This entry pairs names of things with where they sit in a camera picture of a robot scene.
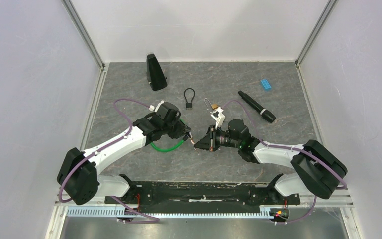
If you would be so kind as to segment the brass padlock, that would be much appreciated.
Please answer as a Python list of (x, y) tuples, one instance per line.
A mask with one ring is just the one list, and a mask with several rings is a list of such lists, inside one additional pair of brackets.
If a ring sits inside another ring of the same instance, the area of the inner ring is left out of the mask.
[(219, 108), (219, 105), (217, 103), (212, 103), (208, 98), (204, 99), (204, 103), (208, 109), (212, 109), (213, 111)]

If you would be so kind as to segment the blue toy brick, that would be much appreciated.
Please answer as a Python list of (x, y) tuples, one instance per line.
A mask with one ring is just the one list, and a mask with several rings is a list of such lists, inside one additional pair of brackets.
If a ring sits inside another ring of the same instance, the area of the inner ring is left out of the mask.
[(271, 87), (271, 85), (267, 79), (261, 79), (260, 84), (265, 91), (269, 91), (272, 89), (272, 87)]

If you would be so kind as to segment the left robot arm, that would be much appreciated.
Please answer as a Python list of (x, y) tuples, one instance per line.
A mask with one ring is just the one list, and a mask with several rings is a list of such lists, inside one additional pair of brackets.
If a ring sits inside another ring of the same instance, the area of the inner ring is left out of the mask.
[(160, 101), (148, 109), (146, 116), (135, 121), (128, 119), (128, 128), (108, 141), (85, 150), (74, 147), (66, 153), (57, 175), (60, 202), (83, 205), (95, 196), (115, 196), (124, 203), (135, 200), (136, 190), (127, 176), (104, 176), (102, 172), (164, 135), (171, 139), (191, 137), (191, 128), (180, 119), (181, 112), (175, 105)]

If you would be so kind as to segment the black microphone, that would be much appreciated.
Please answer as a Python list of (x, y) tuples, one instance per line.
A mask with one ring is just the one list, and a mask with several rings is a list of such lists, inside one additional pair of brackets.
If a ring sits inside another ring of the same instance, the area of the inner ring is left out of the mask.
[(244, 102), (246, 102), (250, 107), (252, 107), (265, 121), (273, 123), (276, 120), (275, 115), (271, 111), (264, 108), (248, 94), (239, 90), (238, 95), (244, 100)]

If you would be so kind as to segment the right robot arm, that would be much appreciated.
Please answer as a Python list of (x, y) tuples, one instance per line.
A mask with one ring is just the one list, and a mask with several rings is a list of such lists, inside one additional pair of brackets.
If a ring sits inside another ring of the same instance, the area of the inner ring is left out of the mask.
[(294, 169), (293, 174), (280, 176), (268, 188), (267, 195), (273, 203), (299, 193), (329, 199), (335, 190), (345, 188), (343, 179), (348, 173), (347, 167), (317, 140), (298, 145), (272, 144), (252, 136), (243, 120), (234, 119), (226, 131), (211, 125), (194, 146), (210, 152), (220, 147), (236, 148), (246, 162)]

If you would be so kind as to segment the green cable lock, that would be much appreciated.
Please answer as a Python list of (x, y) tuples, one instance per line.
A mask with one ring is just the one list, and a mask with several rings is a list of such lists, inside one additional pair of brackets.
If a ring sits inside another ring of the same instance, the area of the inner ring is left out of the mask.
[(182, 138), (181, 141), (179, 141), (175, 146), (173, 147), (170, 147), (170, 148), (159, 148), (158, 146), (156, 146), (154, 143), (150, 143), (150, 146), (156, 150), (157, 152), (160, 152), (160, 153), (168, 153), (168, 152), (172, 152), (174, 150), (177, 150), (179, 147), (181, 147), (185, 141), (191, 141), (193, 143), (193, 136), (192, 136), (192, 133), (191, 132), (188, 132), (185, 134), (185, 136)]

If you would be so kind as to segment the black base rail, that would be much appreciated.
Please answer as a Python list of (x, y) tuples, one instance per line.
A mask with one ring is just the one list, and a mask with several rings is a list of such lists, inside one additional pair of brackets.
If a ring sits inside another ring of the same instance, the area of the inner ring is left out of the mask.
[(300, 205), (298, 194), (273, 186), (231, 182), (134, 181), (120, 200), (142, 213), (256, 213), (262, 205)]

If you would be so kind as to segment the black metronome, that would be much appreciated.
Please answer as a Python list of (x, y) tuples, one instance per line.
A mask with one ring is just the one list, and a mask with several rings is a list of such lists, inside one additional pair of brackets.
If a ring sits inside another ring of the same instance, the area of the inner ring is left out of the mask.
[(146, 56), (146, 74), (148, 83), (153, 91), (159, 91), (168, 85), (162, 67), (155, 56), (151, 53)]

